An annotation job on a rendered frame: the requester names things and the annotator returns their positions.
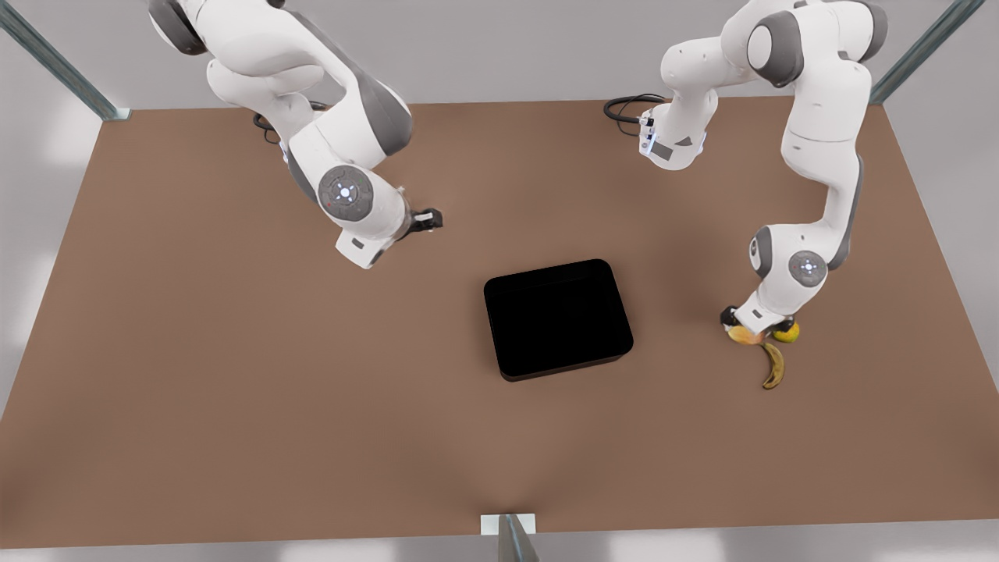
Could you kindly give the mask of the black rectangular tray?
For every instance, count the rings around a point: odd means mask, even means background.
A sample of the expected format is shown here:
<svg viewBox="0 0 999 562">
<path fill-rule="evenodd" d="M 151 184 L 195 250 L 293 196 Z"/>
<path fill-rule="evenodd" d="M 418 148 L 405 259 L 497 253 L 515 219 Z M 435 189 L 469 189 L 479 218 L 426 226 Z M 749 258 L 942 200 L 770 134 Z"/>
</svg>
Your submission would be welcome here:
<svg viewBox="0 0 999 562">
<path fill-rule="evenodd" d="M 495 277 L 484 300 L 497 368 L 510 382 L 610 363 L 634 348 L 606 260 Z"/>
</svg>

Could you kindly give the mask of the yellow brown banana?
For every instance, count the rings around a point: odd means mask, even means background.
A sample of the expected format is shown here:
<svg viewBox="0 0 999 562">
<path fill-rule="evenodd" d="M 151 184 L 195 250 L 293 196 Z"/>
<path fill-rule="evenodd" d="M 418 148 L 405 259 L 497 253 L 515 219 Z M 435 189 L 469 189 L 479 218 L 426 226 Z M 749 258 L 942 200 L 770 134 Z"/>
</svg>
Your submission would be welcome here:
<svg viewBox="0 0 999 562">
<path fill-rule="evenodd" d="M 784 380 L 786 370 L 784 355 L 770 342 L 761 343 L 761 348 L 770 359 L 770 374 L 763 382 L 763 389 L 774 389 Z"/>
</svg>

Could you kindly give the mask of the silver frame post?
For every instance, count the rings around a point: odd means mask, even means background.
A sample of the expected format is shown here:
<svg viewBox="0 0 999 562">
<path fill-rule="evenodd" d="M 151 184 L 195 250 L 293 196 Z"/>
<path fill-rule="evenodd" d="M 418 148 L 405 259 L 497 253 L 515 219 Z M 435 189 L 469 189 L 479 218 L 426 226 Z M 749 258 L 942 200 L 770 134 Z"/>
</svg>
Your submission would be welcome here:
<svg viewBox="0 0 999 562">
<path fill-rule="evenodd" d="M 115 106 L 36 30 L 8 0 L 0 0 L 0 29 L 104 122 L 127 121 L 131 110 Z"/>
<path fill-rule="evenodd" d="M 496 535 L 497 562 L 540 562 L 531 537 L 536 533 L 536 515 L 483 514 L 479 533 Z"/>
<path fill-rule="evenodd" d="M 882 105 L 986 2 L 987 0 L 952 0 L 906 53 L 874 84 L 869 96 L 870 105 Z"/>
</svg>

